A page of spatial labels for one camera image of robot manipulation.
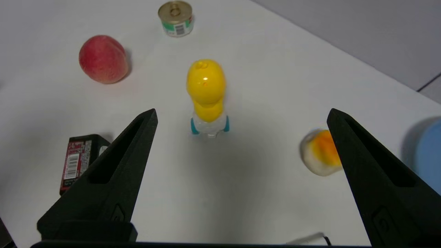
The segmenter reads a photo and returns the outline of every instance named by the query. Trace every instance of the white table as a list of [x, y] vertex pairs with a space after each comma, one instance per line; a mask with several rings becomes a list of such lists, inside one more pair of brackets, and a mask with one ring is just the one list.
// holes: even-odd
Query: white table
[[[193, 32], [166, 36], [162, 0], [6, 1], [0, 5], [0, 217], [19, 248], [59, 198], [68, 138], [115, 138], [139, 113], [159, 124], [132, 222], [138, 241], [282, 244], [318, 231], [368, 245], [343, 172], [313, 175], [298, 145], [334, 107], [394, 154], [441, 106], [250, 1], [189, 0]], [[108, 34], [131, 53], [124, 81], [101, 85], [78, 64]], [[190, 134], [191, 63], [224, 68], [231, 131]]]

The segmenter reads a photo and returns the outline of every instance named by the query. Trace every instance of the yellow duck figure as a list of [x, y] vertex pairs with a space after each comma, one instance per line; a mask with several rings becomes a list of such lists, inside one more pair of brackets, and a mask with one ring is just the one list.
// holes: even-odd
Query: yellow duck figure
[[187, 92], [194, 105], [191, 132], [204, 133], [215, 138], [219, 132], [230, 130], [224, 112], [225, 76], [222, 67], [214, 60], [194, 62], [187, 74]]

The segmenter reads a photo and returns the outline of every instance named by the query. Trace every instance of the barcode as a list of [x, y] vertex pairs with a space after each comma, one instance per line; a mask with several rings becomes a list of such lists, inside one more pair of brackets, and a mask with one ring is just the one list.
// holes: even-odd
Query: barcode
[[71, 154], [67, 157], [66, 172], [64, 173], [64, 179], [71, 179], [77, 177], [77, 167], [80, 154]]
[[185, 32], [184, 25], [175, 26], [175, 29], [176, 29], [176, 35], [181, 35], [184, 34]]

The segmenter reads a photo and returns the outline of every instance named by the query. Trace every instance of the egg yolk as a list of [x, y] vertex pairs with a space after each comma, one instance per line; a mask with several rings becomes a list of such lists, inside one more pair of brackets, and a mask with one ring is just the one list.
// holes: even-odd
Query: egg yolk
[[330, 166], [341, 166], [340, 157], [329, 130], [318, 133], [310, 142], [310, 147], [320, 162]]

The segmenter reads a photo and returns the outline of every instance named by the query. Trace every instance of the red peach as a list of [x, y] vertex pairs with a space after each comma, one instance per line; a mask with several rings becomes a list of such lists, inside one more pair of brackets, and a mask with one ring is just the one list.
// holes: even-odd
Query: red peach
[[79, 62], [91, 79], [103, 84], [118, 82], [129, 70], [123, 46], [107, 35], [87, 40], [81, 47]]

